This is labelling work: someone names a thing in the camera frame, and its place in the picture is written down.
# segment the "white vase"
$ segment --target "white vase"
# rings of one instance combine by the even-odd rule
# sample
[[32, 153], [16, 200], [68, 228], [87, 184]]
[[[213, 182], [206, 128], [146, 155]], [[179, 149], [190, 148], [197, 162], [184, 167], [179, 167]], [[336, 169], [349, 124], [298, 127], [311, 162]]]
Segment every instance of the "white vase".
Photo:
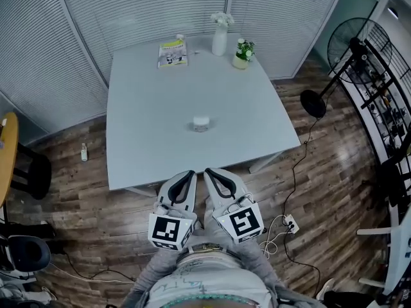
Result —
[[238, 69], [246, 69], [249, 66], [249, 61], [238, 58], [237, 55], [234, 55], [234, 58], [232, 59], [232, 66]]
[[225, 53], [227, 47], [227, 27], [217, 26], [216, 33], [213, 37], [213, 48], [211, 51], [216, 56], [222, 56]]

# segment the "person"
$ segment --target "person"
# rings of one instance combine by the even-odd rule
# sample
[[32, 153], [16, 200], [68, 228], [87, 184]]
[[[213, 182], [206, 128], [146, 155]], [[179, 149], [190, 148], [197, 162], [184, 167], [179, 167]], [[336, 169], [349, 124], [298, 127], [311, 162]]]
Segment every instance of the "person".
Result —
[[254, 239], [235, 245], [213, 219], [206, 200], [204, 229], [183, 252], [159, 249], [121, 308], [325, 308], [288, 289]]
[[5, 284], [0, 278], [1, 299], [13, 299], [18, 302], [37, 301], [44, 305], [48, 305], [52, 300], [57, 300], [48, 288], [43, 286], [41, 290], [41, 292], [22, 291], [16, 284]]
[[403, 306], [399, 304], [403, 297], [402, 291], [398, 293], [391, 306], [378, 305], [371, 295], [365, 293], [334, 291], [334, 283], [333, 278], [329, 279], [317, 294], [317, 300], [327, 308], [352, 308], [353, 304], [356, 308], [402, 308]]

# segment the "small bottle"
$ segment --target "small bottle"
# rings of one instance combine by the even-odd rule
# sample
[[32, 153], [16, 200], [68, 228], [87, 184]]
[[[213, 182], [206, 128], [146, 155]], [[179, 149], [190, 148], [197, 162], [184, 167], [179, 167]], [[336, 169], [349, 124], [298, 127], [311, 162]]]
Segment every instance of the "small bottle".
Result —
[[87, 147], [84, 143], [82, 144], [82, 161], [87, 161]]

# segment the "wooden floor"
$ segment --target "wooden floor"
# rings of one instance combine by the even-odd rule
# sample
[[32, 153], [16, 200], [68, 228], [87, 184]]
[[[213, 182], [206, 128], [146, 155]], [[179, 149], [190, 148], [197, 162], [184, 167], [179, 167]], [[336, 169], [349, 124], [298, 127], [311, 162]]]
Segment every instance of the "wooden floor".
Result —
[[[301, 107], [304, 89], [321, 90], [329, 81], [320, 65], [309, 57], [293, 80], [277, 81], [276, 90], [299, 135], [308, 139], [314, 122]], [[375, 159], [362, 124], [344, 92], [337, 88], [328, 101], [327, 114], [312, 130], [307, 158], [296, 168], [297, 190], [288, 200], [300, 231], [288, 239], [294, 259], [314, 264], [321, 270], [321, 284], [334, 277], [342, 289], [360, 289], [358, 277], [373, 277], [383, 247], [379, 237], [358, 237], [357, 228], [376, 226], [384, 216], [367, 211], [370, 188], [362, 180], [374, 178]], [[80, 161], [82, 142], [87, 144], [89, 161]], [[8, 217], [25, 224], [50, 222], [58, 238], [67, 240], [67, 252], [84, 275], [109, 266], [137, 277], [154, 249], [148, 243], [147, 222], [155, 198], [128, 191], [110, 192], [107, 181], [105, 119], [100, 118], [65, 130], [34, 148], [52, 163], [53, 179], [48, 196], [35, 201], [12, 191]], [[274, 163], [250, 175], [247, 165], [231, 167], [239, 174], [259, 202], [269, 226], [281, 214], [281, 205], [293, 189], [292, 166], [304, 155], [304, 146], [282, 153]], [[202, 177], [197, 205], [204, 208], [207, 193]], [[274, 232], [283, 231], [278, 226]], [[270, 259], [279, 276], [296, 291], [312, 295], [317, 273], [290, 262], [279, 251]], [[53, 264], [74, 274], [63, 255], [54, 255]], [[38, 284], [58, 296], [57, 307], [104, 307], [119, 305], [131, 284], [84, 282], [49, 266], [36, 274]], [[107, 273], [99, 279], [126, 280]]]

